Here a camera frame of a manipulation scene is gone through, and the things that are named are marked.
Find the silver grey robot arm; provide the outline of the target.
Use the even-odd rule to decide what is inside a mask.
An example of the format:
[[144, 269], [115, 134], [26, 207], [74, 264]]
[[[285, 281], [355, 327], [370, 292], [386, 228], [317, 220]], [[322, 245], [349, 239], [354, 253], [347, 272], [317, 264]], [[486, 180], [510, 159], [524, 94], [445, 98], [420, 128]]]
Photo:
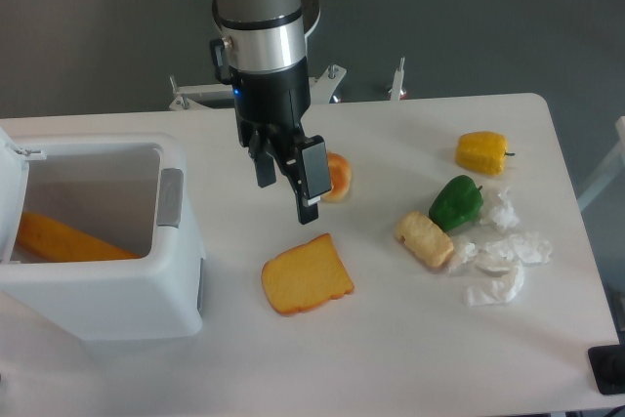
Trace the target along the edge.
[[282, 174], [298, 220], [318, 217], [331, 189], [325, 141], [306, 136], [302, 118], [311, 91], [302, 0], [214, 0], [220, 37], [209, 50], [216, 79], [234, 94], [240, 144], [265, 188]]

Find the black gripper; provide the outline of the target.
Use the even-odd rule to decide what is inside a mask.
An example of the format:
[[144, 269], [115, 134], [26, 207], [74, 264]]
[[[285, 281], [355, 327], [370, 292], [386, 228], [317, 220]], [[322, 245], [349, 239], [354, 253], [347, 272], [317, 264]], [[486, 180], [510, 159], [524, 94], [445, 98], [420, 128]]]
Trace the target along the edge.
[[254, 163], [258, 187], [276, 182], [274, 157], [295, 194], [299, 223], [315, 221], [326, 193], [326, 144], [320, 135], [307, 137], [301, 124], [311, 105], [308, 60], [251, 73], [229, 64], [230, 39], [213, 39], [209, 47], [216, 78], [234, 92], [239, 142]]

